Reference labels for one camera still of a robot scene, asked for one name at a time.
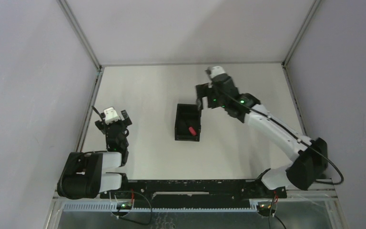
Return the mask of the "red handled screwdriver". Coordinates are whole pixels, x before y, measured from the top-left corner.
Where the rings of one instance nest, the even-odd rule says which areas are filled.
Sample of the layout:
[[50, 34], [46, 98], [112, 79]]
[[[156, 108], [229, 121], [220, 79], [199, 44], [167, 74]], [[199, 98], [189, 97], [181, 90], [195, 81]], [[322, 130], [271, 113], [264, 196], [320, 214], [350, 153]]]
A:
[[197, 131], [193, 125], [193, 121], [190, 119], [184, 119], [183, 121], [192, 136], [198, 136]]

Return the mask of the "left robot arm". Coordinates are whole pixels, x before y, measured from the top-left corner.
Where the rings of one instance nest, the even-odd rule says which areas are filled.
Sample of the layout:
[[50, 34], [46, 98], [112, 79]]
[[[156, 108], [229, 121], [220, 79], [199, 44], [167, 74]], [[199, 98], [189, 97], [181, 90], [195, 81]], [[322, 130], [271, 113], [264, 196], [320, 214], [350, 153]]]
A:
[[110, 168], [126, 165], [128, 161], [128, 126], [132, 125], [126, 110], [113, 107], [99, 113], [95, 126], [105, 137], [105, 150], [71, 152], [57, 183], [57, 193], [68, 199], [95, 198], [110, 191], [119, 199], [126, 198], [130, 186], [122, 174], [107, 173]]

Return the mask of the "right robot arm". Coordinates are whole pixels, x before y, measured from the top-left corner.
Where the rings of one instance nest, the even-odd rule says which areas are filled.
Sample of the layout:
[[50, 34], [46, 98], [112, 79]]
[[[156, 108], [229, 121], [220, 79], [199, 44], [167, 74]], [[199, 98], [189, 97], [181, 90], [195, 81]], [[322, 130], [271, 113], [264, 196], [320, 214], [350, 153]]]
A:
[[199, 110], [223, 108], [230, 117], [266, 136], [291, 160], [290, 164], [267, 169], [258, 177], [261, 182], [256, 185], [256, 192], [261, 198], [270, 198], [275, 189], [288, 185], [308, 190], [327, 169], [325, 140], [311, 139], [275, 118], [259, 99], [239, 93], [231, 76], [223, 73], [209, 83], [196, 85], [195, 90]]

